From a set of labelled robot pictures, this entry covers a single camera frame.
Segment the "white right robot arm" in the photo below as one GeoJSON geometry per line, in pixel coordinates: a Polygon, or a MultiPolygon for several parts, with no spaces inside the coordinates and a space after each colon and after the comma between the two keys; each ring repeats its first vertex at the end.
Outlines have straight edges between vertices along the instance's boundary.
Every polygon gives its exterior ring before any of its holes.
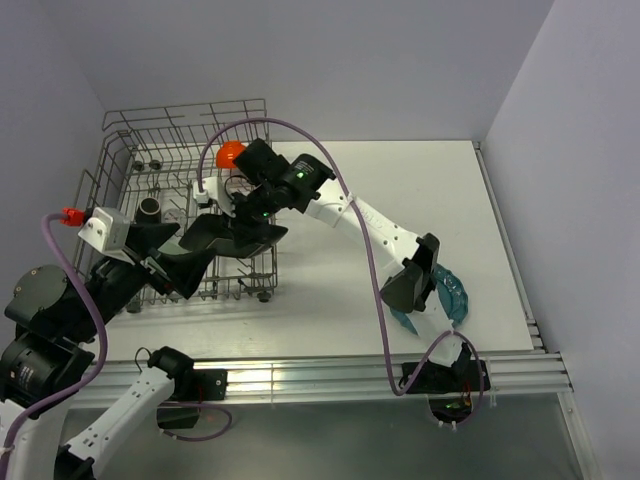
{"type": "Polygon", "coordinates": [[[436,236],[406,230],[349,193],[331,159],[302,154],[289,162],[258,139],[235,153],[232,163],[253,187],[232,200],[236,219],[252,232],[258,223],[290,209],[364,245],[379,315],[391,314],[418,335],[417,320],[436,293],[445,317],[425,331],[432,351],[422,367],[446,390],[466,379],[471,349],[456,329],[468,314],[468,295],[461,280],[439,264],[436,236]]]}

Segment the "orange bowl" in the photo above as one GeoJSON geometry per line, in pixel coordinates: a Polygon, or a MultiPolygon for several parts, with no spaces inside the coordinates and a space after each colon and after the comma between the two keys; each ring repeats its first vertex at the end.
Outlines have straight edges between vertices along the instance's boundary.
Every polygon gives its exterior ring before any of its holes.
{"type": "Polygon", "coordinates": [[[246,150],[246,145],[237,140],[224,142],[215,155],[218,169],[232,170],[236,168],[236,159],[246,150]]]}

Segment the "black square floral plate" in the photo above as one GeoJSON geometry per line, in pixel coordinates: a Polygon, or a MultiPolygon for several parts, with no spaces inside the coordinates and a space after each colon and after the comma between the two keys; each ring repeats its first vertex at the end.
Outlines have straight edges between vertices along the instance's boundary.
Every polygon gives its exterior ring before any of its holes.
{"type": "Polygon", "coordinates": [[[235,217],[225,214],[202,214],[188,227],[178,244],[190,252],[214,249],[216,256],[234,258],[233,253],[233,227],[238,222],[235,217]]]}

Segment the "teal round plate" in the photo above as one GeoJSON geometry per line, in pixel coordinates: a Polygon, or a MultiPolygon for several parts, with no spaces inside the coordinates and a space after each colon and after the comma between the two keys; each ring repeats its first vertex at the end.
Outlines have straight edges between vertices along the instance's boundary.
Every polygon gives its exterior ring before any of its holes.
{"type": "Polygon", "coordinates": [[[440,305],[452,325],[460,326],[468,315],[469,297],[461,280],[440,264],[426,272],[409,262],[402,271],[387,279],[380,295],[396,321],[410,333],[418,335],[409,314],[423,312],[433,291],[437,293],[440,305]]]}

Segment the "light green cup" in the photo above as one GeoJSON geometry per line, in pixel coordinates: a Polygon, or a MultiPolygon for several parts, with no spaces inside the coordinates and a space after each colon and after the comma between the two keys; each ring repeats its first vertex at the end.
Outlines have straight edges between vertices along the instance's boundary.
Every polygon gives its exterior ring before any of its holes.
{"type": "Polygon", "coordinates": [[[186,250],[173,239],[166,241],[158,248],[158,251],[165,255],[182,255],[186,253],[186,250]]]}

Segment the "clear drinking glass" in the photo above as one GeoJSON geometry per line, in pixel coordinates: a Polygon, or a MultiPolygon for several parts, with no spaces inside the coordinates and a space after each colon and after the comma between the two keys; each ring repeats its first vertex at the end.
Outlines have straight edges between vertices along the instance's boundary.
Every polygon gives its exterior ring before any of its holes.
{"type": "Polygon", "coordinates": [[[169,208],[163,212],[163,221],[184,224],[186,222],[186,214],[179,208],[169,208]]]}

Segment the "brown mug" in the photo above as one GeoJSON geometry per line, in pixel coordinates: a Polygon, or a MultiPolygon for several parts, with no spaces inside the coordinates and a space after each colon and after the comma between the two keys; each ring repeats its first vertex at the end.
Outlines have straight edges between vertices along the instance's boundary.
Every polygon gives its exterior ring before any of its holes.
{"type": "Polygon", "coordinates": [[[162,211],[159,201],[154,197],[143,198],[135,211],[134,221],[137,224],[160,224],[162,211]]]}

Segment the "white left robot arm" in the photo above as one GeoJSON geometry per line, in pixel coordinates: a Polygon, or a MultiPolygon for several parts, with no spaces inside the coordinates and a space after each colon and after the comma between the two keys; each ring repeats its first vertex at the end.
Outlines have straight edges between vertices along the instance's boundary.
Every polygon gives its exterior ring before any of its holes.
{"type": "Polygon", "coordinates": [[[193,359],[161,347],[103,424],[90,428],[87,440],[59,445],[73,396],[104,366],[107,323],[146,286],[190,298],[215,253],[164,253],[160,247],[177,225],[135,225],[124,243],[124,259],[104,255],[80,278],[54,240],[51,220],[44,218],[42,230],[58,264],[27,272],[5,309],[16,337],[1,355],[4,479],[93,479],[100,461],[139,418],[167,400],[197,396],[193,359]]]}

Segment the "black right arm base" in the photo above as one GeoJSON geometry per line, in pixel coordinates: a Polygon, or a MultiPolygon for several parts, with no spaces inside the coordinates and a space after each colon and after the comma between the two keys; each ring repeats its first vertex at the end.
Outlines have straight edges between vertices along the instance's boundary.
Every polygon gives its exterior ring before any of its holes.
{"type": "Polygon", "coordinates": [[[416,380],[408,388],[408,394],[453,394],[471,391],[479,393],[480,387],[487,392],[491,388],[486,362],[480,367],[474,359],[456,362],[452,367],[444,367],[427,361],[416,380]]]}

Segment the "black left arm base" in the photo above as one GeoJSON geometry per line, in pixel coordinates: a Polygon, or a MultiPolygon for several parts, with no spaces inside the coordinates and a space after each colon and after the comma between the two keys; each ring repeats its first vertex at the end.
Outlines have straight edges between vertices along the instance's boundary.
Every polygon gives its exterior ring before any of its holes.
{"type": "MultiPolygon", "coordinates": [[[[187,386],[173,394],[170,403],[204,403],[221,401],[226,396],[228,372],[225,369],[197,369],[187,386]]],[[[160,407],[156,420],[161,429],[175,431],[194,428],[203,418],[201,409],[194,407],[160,407]]]]}

